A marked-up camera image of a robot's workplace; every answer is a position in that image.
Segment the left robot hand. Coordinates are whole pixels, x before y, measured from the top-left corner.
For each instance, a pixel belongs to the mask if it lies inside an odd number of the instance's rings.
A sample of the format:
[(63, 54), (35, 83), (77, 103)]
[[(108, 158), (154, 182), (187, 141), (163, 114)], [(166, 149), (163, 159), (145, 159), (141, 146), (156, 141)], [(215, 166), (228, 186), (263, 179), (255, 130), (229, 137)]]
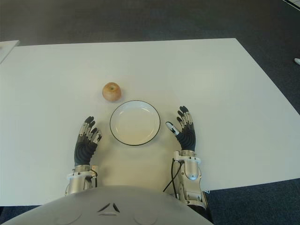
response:
[(94, 127), (95, 124), (94, 117), (89, 116), (80, 127), (74, 151), (75, 166), (90, 165), (90, 160), (102, 139), (101, 131)]

